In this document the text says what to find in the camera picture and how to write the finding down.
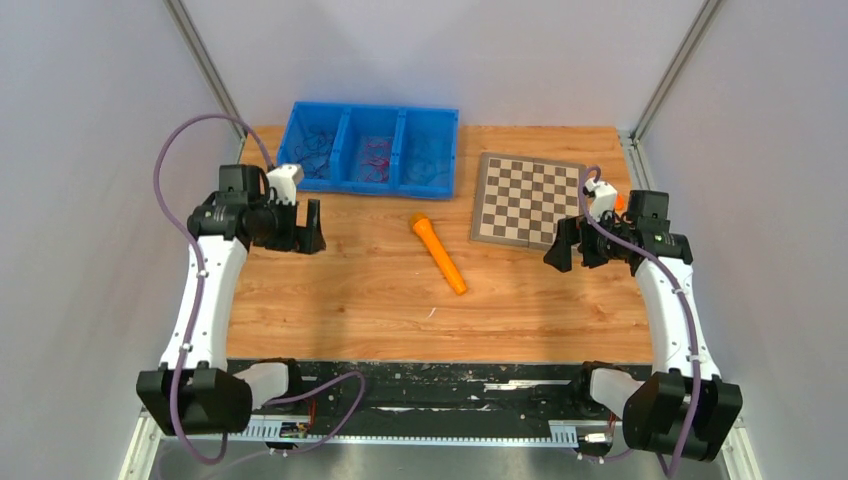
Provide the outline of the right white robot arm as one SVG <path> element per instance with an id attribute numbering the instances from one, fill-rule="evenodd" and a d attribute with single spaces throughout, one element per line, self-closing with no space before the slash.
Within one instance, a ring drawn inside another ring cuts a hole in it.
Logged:
<path id="1" fill-rule="evenodd" d="M 562 273 L 571 270 L 575 252 L 586 268 L 626 263 L 649 321 L 651 375 L 641 381 L 613 364 L 586 361 L 570 392 L 575 411 L 589 418 L 614 414 L 631 449 L 710 462 L 743 396 L 711 358 L 693 294 L 691 247 L 686 236 L 672 232 L 668 209 L 667 193 L 633 190 L 623 214 L 592 208 L 563 218 L 544 261 Z"/>

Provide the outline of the right aluminium frame post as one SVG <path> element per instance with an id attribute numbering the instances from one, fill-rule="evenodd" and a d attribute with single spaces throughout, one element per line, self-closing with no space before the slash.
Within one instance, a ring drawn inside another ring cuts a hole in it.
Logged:
<path id="1" fill-rule="evenodd" d="M 639 116 L 636 126 L 631 131 L 630 138 L 633 144 L 640 143 L 649 132 L 668 94 L 723 5 L 724 1 L 722 0 L 705 0 L 701 3 L 691 25 Z"/>

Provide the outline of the blue three-compartment bin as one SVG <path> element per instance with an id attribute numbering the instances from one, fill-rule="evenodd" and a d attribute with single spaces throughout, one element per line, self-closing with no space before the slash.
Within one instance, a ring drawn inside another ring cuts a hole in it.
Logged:
<path id="1" fill-rule="evenodd" d="M 277 162 L 302 166 L 304 191 L 448 200 L 459 123 L 457 109 L 298 101 Z"/>

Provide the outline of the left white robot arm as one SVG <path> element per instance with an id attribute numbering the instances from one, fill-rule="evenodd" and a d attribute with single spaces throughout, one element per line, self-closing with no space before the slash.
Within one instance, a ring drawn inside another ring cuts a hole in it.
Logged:
<path id="1" fill-rule="evenodd" d="M 186 285 L 178 318 L 158 366 L 139 373 L 136 392 L 168 436 L 234 434 L 268 402 L 282 414 L 300 410 L 306 388 L 292 378 L 294 363 L 260 360 L 228 370 L 227 333 L 235 290 L 251 248 L 298 254 L 325 249 L 320 203 L 307 203 L 297 222 L 301 166 L 265 172 L 252 165 L 224 165 L 219 187 L 187 218 Z"/>

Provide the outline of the aluminium frame post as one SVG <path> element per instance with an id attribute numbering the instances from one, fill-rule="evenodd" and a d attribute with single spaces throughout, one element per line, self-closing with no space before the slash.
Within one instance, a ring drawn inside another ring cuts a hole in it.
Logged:
<path id="1" fill-rule="evenodd" d="M 163 4 L 171 15 L 184 43 L 191 52 L 218 107 L 223 113 L 240 117 L 233 97 L 226 87 L 223 77 L 216 67 L 185 2 L 182 0 L 164 0 Z"/>
<path id="2" fill-rule="evenodd" d="M 691 25 L 639 116 L 636 126 L 631 131 L 630 138 L 633 144 L 640 143 L 649 132 L 668 94 L 723 5 L 724 1 L 722 0 L 705 0 L 701 3 Z"/>

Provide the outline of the wooden chessboard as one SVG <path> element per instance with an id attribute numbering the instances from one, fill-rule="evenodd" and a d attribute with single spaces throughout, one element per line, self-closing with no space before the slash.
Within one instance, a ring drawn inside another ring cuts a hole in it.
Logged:
<path id="1" fill-rule="evenodd" d="M 578 163 L 486 152 L 478 169 L 470 239 L 546 251 L 557 222 L 579 214 Z"/>

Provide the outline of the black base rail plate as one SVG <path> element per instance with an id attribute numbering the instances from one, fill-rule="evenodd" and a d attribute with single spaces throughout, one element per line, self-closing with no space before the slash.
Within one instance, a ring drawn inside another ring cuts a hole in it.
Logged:
<path id="1" fill-rule="evenodd" d="M 300 360 L 291 393 L 333 379 L 294 404 L 262 408 L 306 424 L 311 439 L 567 444 L 617 427 L 602 407 L 581 407 L 579 363 L 438 363 Z"/>

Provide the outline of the left aluminium frame post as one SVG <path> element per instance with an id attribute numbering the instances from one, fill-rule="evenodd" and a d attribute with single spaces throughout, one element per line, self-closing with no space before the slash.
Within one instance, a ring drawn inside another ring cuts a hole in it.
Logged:
<path id="1" fill-rule="evenodd" d="M 218 107 L 223 113 L 240 117 L 233 97 L 226 87 L 223 77 L 216 67 L 185 2 L 182 0 L 164 0 L 163 4 L 171 15 L 184 43 L 191 52 Z"/>

